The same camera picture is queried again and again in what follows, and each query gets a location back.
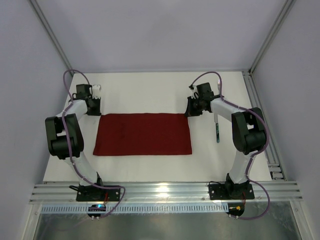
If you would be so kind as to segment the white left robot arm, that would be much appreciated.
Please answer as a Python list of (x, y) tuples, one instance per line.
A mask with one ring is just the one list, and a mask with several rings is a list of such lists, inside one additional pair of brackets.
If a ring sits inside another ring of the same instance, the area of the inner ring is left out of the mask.
[(67, 107), (45, 119), (49, 153), (66, 162), (79, 178), (79, 185), (102, 186), (103, 181), (84, 153), (84, 137), (79, 120), (84, 116), (101, 116), (101, 86), (78, 84)]

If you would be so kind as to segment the aluminium front rail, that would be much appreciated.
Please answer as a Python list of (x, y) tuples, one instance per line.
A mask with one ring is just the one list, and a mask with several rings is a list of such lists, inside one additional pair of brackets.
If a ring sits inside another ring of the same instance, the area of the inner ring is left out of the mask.
[[(125, 187), (123, 203), (209, 203), (206, 182), (115, 182)], [(263, 181), (260, 183), (272, 202), (302, 201), (303, 196), (295, 181)], [(69, 186), (74, 181), (45, 182), (36, 184), (29, 199), (30, 204), (74, 203), (76, 192)]]

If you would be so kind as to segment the dark red cloth napkin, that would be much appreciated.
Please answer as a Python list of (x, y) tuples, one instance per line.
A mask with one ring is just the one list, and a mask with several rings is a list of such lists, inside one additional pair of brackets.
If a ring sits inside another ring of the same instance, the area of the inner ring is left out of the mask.
[(100, 117), (93, 155), (191, 155), (188, 119), (182, 113), (110, 113)]

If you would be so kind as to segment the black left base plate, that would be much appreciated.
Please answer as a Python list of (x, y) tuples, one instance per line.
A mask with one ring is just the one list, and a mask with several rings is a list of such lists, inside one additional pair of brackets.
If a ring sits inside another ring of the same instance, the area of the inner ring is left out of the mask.
[(119, 186), (111, 186), (111, 189), (101, 189), (92, 185), (70, 185), (69, 188), (77, 192), (77, 202), (118, 202), (120, 200), (121, 189)]

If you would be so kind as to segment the right corner frame post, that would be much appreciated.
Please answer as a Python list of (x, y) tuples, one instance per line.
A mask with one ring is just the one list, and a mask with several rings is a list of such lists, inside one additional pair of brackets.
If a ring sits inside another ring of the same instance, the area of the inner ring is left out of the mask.
[(285, 0), (283, 6), (281, 7), (279, 13), (277, 14), (270, 30), (268, 31), (262, 46), (260, 47), (254, 61), (249, 69), (249, 74), (252, 75), (255, 70), (257, 69), (259, 63), (263, 59), (264, 55), (266, 54), (267, 50), (271, 46), (272, 42), (274, 41), (275, 37), (277, 36), (279, 30), (281, 29), (283, 23), (285, 22), (286, 18), (288, 17), (291, 9), (295, 5), (296, 0)]

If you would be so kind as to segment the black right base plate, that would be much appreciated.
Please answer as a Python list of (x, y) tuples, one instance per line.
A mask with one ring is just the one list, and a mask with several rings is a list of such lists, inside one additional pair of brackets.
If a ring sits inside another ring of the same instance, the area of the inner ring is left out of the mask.
[(249, 183), (245, 189), (238, 193), (228, 193), (225, 184), (215, 183), (208, 185), (210, 200), (254, 200), (255, 194), (253, 186)]

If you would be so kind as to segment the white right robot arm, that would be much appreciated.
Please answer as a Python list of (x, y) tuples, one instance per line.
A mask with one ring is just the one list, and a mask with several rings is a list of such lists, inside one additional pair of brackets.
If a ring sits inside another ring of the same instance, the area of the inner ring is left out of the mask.
[(204, 111), (214, 113), (231, 122), (232, 142), (236, 154), (226, 180), (214, 191), (218, 199), (239, 200), (244, 196), (253, 199), (249, 180), (251, 164), (267, 143), (267, 131), (262, 110), (258, 107), (244, 108), (235, 105), (220, 95), (215, 95), (210, 84), (190, 85), (192, 95), (187, 98), (185, 116), (197, 117)]

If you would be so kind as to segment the left corner frame post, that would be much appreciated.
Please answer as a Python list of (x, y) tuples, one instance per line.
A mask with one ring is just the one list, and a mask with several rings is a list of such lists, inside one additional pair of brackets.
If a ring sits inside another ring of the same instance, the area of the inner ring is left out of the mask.
[(67, 55), (65, 54), (65, 51), (63, 50), (61, 44), (59, 43), (52, 27), (50, 26), (49, 21), (47, 20), (40, 4), (37, 0), (28, 0), (28, 3), (30, 4), (32, 10), (34, 11), (35, 15), (37, 16), (40, 24), (42, 25), (45, 33), (47, 34), (51, 44), (53, 45), (54, 49), (56, 50), (60, 60), (63, 62), (64, 66), (67, 70), (71, 70), (73, 67), (70, 63), (70, 61), (67, 58)]

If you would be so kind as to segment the corner frame post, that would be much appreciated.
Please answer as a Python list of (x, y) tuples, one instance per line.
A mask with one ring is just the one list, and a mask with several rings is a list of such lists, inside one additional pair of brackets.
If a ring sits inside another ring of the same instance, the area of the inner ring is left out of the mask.
[(70, 63), (70, 61), (67, 58), (67, 55), (65, 54), (65, 51), (63, 50), (61, 44), (59, 43), (52, 27), (50, 26), (49, 21), (47, 20), (40, 4), (37, 0), (28, 0), (28, 3), (30, 4), (32, 10), (34, 11), (35, 15), (37, 16), (40, 24), (42, 25), (45, 33), (47, 34), (51, 44), (53, 45), (54, 49), (56, 50), (60, 60), (63, 62), (64, 66), (67, 70), (71, 70), (73, 67)]
[(264, 55), (266, 54), (267, 50), (271, 46), (272, 42), (274, 41), (275, 37), (277, 36), (279, 30), (281, 29), (283, 23), (285, 22), (286, 18), (288, 17), (291, 9), (295, 5), (296, 0), (285, 0), (283, 6), (281, 7), (279, 13), (277, 14), (270, 30), (268, 31), (262, 46), (260, 47), (254, 61), (249, 69), (249, 74), (252, 75), (255, 70), (257, 69), (259, 63), (263, 59)]

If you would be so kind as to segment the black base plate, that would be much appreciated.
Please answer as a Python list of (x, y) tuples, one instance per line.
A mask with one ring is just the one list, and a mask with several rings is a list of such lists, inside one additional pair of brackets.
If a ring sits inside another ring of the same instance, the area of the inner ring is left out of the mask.
[(118, 202), (120, 200), (121, 189), (119, 186), (111, 186), (111, 189), (101, 189), (92, 185), (70, 185), (69, 188), (77, 192), (77, 202)]
[(215, 183), (208, 185), (210, 200), (254, 200), (255, 194), (253, 186), (249, 183), (245, 189), (238, 193), (228, 193), (225, 184)]

